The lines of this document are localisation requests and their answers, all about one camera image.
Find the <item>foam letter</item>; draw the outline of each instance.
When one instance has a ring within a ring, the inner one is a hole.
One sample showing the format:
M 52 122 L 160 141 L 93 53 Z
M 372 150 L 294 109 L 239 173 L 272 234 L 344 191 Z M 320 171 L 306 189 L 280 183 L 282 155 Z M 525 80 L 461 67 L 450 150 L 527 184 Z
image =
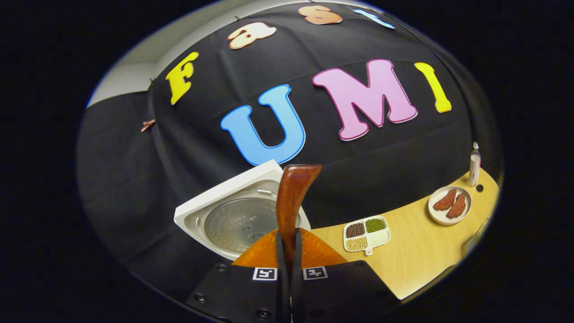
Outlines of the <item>foam letter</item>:
M 240 106 L 221 120 L 221 128 L 229 131 L 243 157 L 252 165 L 261 165 L 271 159 L 278 164 L 295 157 L 305 144 L 305 129 L 289 100 L 291 87 L 287 84 L 273 87 L 259 97 L 260 105 L 268 105 L 283 127 L 285 139 L 275 147 L 268 147 L 259 138 L 249 120 L 251 107 Z
M 166 80 L 169 81 L 169 87 L 172 89 L 172 105 L 189 90 L 191 87 L 191 82 L 186 82 L 185 78 L 190 78 L 193 74 L 193 64 L 194 61 L 199 56 L 198 52 L 193 52 L 189 54 L 184 60 L 181 61 L 174 69 L 172 69 L 167 76 Z
M 387 28 L 394 29 L 393 25 L 387 24 L 386 22 L 380 20 L 379 17 L 373 15 L 372 13 L 368 13 L 368 12 L 361 10 L 361 9 L 355 9 L 353 11 L 356 13 L 360 13 L 360 14 L 364 15 L 365 17 L 369 18 L 370 20 L 373 20 L 374 22 L 378 23 L 381 26 L 385 26 Z
M 301 7 L 297 10 L 305 16 L 305 20 L 315 25 L 337 24 L 343 21 L 341 16 L 330 11 L 331 9 L 324 6 Z
M 229 43 L 229 48 L 231 49 L 243 48 L 253 43 L 257 39 L 263 39 L 265 37 L 273 35 L 276 31 L 277 28 L 269 27 L 265 25 L 263 22 L 254 22 L 252 24 L 248 24 L 246 26 L 237 29 L 236 31 L 232 32 L 229 36 L 227 36 L 227 39 L 231 40 L 231 42 Z
M 440 86 L 439 80 L 436 78 L 435 70 L 426 63 L 415 63 L 414 66 L 417 70 L 421 71 L 429 82 L 432 93 L 435 95 L 435 108 L 439 113 L 447 112 L 452 109 L 451 102 L 444 94 L 443 87 Z
M 318 73 L 313 84 L 324 87 L 333 100 L 343 129 L 339 132 L 342 140 L 353 140 L 369 131 L 366 122 L 359 120 L 355 107 L 377 127 L 383 126 L 384 99 L 389 104 L 387 118 L 397 124 L 417 116 L 417 109 L 410 104 L 401 83 L 393 71 L 393 64 L 386 59 L 367 62 L 369 86 L 339 68 Z

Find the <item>meat slice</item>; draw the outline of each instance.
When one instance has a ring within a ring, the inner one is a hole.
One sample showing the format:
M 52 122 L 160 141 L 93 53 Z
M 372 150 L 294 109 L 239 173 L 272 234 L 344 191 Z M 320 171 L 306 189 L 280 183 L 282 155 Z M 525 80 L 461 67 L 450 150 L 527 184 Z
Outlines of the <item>meat slice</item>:
M 448 191 L 448 194 L 443 197 L 440 201 L 433 205 L 433 209 L 437 211 L 448 210 L 449 207 L 455 202 L 456 190 L 452 189 Z
M 466 203 L 464 202 L 464 193 L 459 194 L 456 197 L 455 203 L 452 205 L 452 208 L 447 213 L 447 218 L 454 219 L 458 218 L 461 214 L 463 214 L 464 208 L 466 207 Z

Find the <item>letter u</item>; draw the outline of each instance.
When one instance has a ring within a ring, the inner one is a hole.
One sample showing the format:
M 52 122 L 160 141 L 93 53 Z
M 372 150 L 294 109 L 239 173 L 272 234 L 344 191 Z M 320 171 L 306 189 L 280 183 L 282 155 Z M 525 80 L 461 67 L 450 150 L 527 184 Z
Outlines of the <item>letter u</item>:
M 243 157 L 252 165 L 261 165 L 271 159 L 277 164 L 295 157 L 305 144 L 305 129 L 295 112 L 289 93 L 291 87 L 279 85 L 259 96 L 260 105 L 268 105 L 285 132 L 285 139 L 275 147 L 266 146 L 249 119 L 251 107 L 243 105 L 229 112 L 221 120 L 221 128 L 228 131 Z

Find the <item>yellow letter f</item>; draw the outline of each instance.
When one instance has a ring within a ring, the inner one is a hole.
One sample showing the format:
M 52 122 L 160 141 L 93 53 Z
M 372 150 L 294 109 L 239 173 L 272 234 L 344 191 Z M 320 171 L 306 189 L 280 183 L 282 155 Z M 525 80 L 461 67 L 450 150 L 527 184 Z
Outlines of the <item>yellow letter f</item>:
M 169 86 L 172 89 L 172 105 L 189 90 L 191 82 L 185 81 L 185 78 L 190 78 L 193 74 L 193 64 L 191 61 L 199 56 L 198 52 L 189 54 L 184 60 L 181 61 L 174 69 L 172 69 L 167 76 L 166 80 L 169 81 Z

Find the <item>inner lid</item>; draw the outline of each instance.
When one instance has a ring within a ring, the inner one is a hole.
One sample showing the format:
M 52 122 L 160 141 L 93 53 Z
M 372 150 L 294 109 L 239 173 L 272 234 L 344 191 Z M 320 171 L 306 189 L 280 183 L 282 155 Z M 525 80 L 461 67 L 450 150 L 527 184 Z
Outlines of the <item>inner lid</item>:
M 209 213 L 204 227 L 212 243 L 233 253 L 243 253 L 277 228 L 276 203 L 264 198 L 241 198 L 222 204 Z

